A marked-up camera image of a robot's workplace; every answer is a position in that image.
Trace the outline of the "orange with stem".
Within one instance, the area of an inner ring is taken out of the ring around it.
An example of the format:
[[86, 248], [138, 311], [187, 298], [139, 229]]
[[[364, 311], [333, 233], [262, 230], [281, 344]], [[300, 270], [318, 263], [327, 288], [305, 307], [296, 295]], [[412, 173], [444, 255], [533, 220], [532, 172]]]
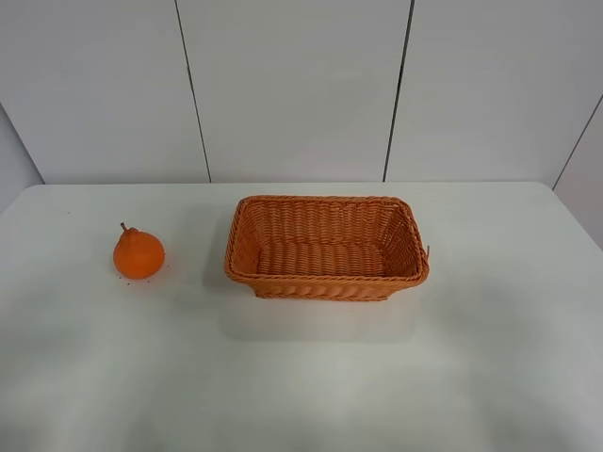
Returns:
[[163, 266], [166, 252], [161, 241], [152, 234], [121, 223], [122, 234], [113, 251], [116, 270], [130, 280], [144, 280]]

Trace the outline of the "orange woven wicker basket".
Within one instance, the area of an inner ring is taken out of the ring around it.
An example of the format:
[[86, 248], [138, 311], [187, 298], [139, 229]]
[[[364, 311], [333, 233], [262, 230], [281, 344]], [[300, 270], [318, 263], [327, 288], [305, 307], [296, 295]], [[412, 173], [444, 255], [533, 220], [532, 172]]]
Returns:
[[261, 195], [236, 207], [224, 271], [264, 299], [381, 301], [430, 267], [398, 198]]

